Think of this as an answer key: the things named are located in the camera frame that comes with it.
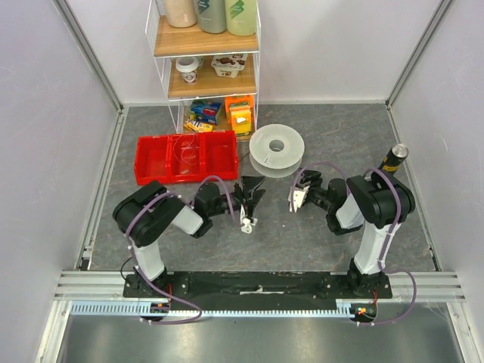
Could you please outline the white perforated spool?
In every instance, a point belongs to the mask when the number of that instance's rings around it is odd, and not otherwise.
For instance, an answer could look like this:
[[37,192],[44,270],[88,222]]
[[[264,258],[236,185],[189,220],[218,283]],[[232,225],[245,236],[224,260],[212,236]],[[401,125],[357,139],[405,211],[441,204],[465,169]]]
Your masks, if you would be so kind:
[[270,124],[252,135],[249,150],[251,165],[258,173],[269,178],[285,178],[301,165],[305,143],[295,129]]

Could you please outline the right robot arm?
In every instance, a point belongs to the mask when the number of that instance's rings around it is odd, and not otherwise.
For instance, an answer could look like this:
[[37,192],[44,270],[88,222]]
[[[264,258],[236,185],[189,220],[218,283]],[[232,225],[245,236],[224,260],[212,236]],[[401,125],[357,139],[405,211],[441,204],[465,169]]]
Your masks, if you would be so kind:
[[360,246],[349,269],[342,275],[323,275],[326,295],[336,299],[392,298],[385,259],[396,232],[416,207],[414,195],[391,173],[372,172],[346,180],[334,178],[322,187],[322,175],[305,170],[288,200],[290,211],[314,204],[326,212],[329,230],[335,235],[363,231]]

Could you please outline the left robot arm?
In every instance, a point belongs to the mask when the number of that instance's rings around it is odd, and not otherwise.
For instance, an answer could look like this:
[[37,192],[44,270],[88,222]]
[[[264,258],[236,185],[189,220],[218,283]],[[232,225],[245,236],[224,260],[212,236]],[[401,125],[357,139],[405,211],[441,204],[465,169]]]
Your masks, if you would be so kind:
[[257,224],[255,208],[265,194],[264,181],[263,176],[243,175],[229,191],[219,176],[210,175],[191,202],[152,181],[120,202],[113,220],[125,235],[134,262],[134,272],[125,277],[125,295],[140,288],[149,297],[158,297],[168,287],[159,239],[170,225],[200,238],[213,226],[213,217],[229,214],[243,233],[251,234]]

